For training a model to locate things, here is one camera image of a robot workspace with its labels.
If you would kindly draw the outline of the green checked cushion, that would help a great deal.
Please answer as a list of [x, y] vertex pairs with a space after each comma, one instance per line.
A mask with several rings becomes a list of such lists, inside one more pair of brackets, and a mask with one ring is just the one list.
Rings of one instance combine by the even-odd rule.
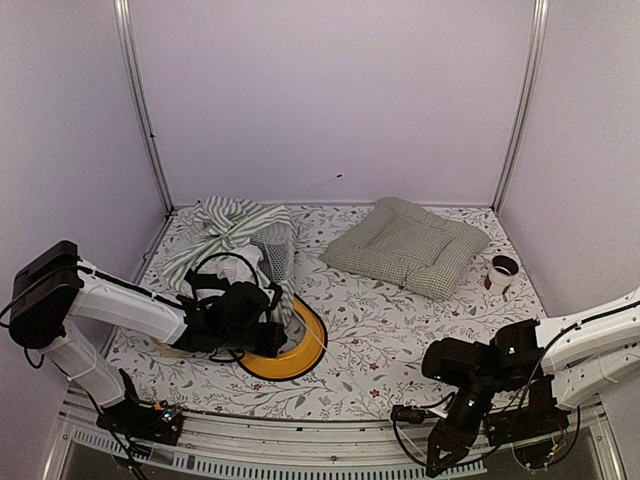
[[331, 241], [320, 259], [328, 266], [389, 282], [433, 300], [452, 297], [472, 257], [489, 236], [409, 201], [379, 199], [362, 221]]

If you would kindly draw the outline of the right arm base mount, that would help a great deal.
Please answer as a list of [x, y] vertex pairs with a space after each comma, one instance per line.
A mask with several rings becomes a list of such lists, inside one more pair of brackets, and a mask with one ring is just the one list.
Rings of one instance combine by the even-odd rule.
[[516, 460], [531, 470], [550, 466], [566, 440], [569, 412], [559, 409], [552, 395], [551, 375], [535, 380], [528, 391], [528, 403], [520, 409], [489, 414], [483, 426], [489, 445], [530, 440], [543, 435], [558, 434], [556, 440], [520, 447], [514, 452]]

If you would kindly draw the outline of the aluminium frame post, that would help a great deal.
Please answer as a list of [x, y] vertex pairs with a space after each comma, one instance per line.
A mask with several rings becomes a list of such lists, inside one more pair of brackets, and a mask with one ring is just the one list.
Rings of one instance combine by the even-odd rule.
[[125, 70], [128, 76], [132, 100], [140, 127], [143, 144], [149, 160], [151, 175], [157, 189], [164, 215], [168, 217], [175, 210], [169, 183], [161, 162], [156, 135], [144, 92], [142, 72], [136, 50], [130, 2], [114, 0], [116, 29], [122, 50]]
[[535, 0], [533, 2], [533, 13], [527, 44], [523, 79], [521, 82], [518, 102], [516, 104], [515, 117], [512, 123], [509, 140], [507, 142], [503, 166], [491, 204], [491, 209], [497, 217], [501, 215], [506, 205], [509, 188], [515, 174], [519, 152], [524, 139], [526, 124], [534, 97], [535, 85], [544, 51], [549, 9], [549, 0]]

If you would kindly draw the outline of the white and brown cup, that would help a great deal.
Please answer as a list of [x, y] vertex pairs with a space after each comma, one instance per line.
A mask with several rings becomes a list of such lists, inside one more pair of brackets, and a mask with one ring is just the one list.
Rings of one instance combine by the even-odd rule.
[[494, 296], [505, 294], [519, 272], [518, 263], [505, 255], [492, 258], [484, 279], [485, 289]]

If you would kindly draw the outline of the green striped pet tent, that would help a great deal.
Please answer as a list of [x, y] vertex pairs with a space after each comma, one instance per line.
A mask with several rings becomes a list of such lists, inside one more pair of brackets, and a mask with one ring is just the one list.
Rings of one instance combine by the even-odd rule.
[[261, 259], [252, 265], [260, 286], [273, 282], [283, 290], [272, 318], [288, 326], [293, 317], [295, 235], [287, 207], [211, 196], [198, 203], [190, 217], [189, 243], [163, 262], [162, 275], [170, 287], [188, 294], [187, 272], [215, 253], [246, 257], [259, 251]]

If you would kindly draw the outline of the right aluminium frame post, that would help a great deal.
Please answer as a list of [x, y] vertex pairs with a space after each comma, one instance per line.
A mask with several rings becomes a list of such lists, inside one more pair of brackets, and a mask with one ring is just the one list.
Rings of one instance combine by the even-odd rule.
[[503, 166], [491, 204], [491, 209], [497, 217], [501, 215], [506, 205], [509, 188], [515, 174], [519, 152], [524, 139], [526, 124], [534, 97], [535, 85], [544, 51], [549, 9], [549, 0], [535, 0], [533, 2], [533, 13], [527, 44], [523, 79], [521, 82], [518, 102], [516, 104], [515, 117], [512, 123], [509, 140], [507, 142]]

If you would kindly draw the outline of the floral patterned table mat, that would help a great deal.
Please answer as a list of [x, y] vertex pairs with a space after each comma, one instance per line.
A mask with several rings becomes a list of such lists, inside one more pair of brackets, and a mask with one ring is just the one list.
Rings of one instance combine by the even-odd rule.
[[488, 209], [442, 208], [439, 215], [489, 236], [487, 248], [468, 265], [454, 295], [446, 301], [379, 280], [326, 266], [326, 246], [367, 214], [364, 206], [297, 205], [295, 281], [299, 296], [324, 321], [328, 350], [308, 374], [287, 382], [255, 378], [236, 364], [202, 355], [179, 355], [148, 337], [118, 330], [108, 361], [132, 378], [139, 396], [166, 400], [195, 411], [295, 420], [377, 420], [395, 404], [426, 405], [447, 387], [422, 376], [427, 346], [455, 337], [489, 340], [503, 325], [543, 315], [525, 274], [507, 294], [484, 287], [490, 260], [514, 256], [494, 213]]

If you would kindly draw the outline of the cream pet bowl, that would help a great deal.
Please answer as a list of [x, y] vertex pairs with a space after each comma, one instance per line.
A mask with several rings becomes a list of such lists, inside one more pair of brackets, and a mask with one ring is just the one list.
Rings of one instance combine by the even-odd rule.
[[173, 358], [180, 358], [187, 355], [185, 351], [181, 351], [171, 347], [170, 345], [160, 342], [159, 340], [152, 338], [152, 343], [154, 344], [156, 350], [160, 352], [162, 355]]

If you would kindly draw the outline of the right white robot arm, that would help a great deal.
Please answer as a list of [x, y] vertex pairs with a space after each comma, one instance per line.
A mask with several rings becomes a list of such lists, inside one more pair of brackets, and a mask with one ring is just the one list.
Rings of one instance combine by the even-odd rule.
[[480, 432], [496, 448], [567, 427], [583, 401], [638, 368], [637, 290], [571, 315], [508, 324], [487, 343], [432, 343], [422, 374], [456, 392], [428, 436], [428, 476], [465, 459]]

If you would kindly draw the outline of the left aluminium frame post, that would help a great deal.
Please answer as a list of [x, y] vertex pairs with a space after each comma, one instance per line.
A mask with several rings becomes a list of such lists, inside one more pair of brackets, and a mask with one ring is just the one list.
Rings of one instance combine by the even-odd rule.
[[142, 72], [136, 50], [130, 2], [114, 0], [116, 29], [122, 50], [125, 70], [128, 76], [132, 100], [140, 127], [143, 144], [149, 160], [151, 175], [157, 189], [164, 215], [168, 217], [175, 210], [169, 183], [161, 162], [156, 135], [144, 92]]

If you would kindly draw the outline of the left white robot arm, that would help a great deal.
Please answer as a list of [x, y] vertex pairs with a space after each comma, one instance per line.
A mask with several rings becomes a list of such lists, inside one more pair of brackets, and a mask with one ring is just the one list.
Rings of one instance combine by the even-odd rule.
[[72, 324], [74, 317], [133, 330], [188, 353], [233, 353], [274, 358], [286, 343], [284, 326], [273, 313], [283, 291], [261, 285], [245, 257], [248, 279], [231, 281], [203, 272], [206, 257], [188, 269], [188, 296], [162, 296], [98, 270], [82, 260], [77, 246], [61, 241], [20, 270], [1, 325], [23, 349], [36, 350], [77, 383], [128, 434], [148, 426], [146, 408], [134, 401], [125, 375], [96, 351]]

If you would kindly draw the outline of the front aluminium rail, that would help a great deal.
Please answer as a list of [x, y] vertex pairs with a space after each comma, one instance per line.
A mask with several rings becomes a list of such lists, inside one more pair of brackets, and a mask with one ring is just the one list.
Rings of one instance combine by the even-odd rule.
[[[130, 479], [127, 458], [96, 424], [88, 397], [70, 388], [55, 422], [44, 479]], [[571, 416], [561, 462], [537, 471], [519, 459], [534, 455], [551, 436], [491, 452], [478, 438], [469, 459], [445, 479], [625, 479], [605, 411], [598, 400]], [[175, 446], [149, 444], [139, 458], [147, 479], [423, 479], [387, 421], [293, 421], [187, 411]]]

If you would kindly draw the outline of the yellow double bowl holder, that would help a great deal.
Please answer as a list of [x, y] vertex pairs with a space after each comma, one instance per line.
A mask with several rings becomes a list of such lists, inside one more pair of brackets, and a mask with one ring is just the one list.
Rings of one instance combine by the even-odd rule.
[[236, 356], [236, 363], [245, 372], [260, 380], [285, 382], [306, 375], [322, 360], [328, 345], [328, 333], [323, 320], [298, 295], [294, 296], [293, 307], [294, 313], [305, 327], [301, 341], [275, 358], [253, 353]]

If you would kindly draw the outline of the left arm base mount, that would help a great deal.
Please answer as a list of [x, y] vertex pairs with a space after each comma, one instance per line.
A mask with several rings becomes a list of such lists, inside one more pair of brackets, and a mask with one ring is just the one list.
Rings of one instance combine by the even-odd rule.
[[153, 406], [140, 402], [133, 381], [119, 369], [124, 382], [124, 399], [111, 407], [101, 407], [96, 425], [104, 430], [140, 439], [176, 446], [182, 433], [182, 408], [162, 400]]

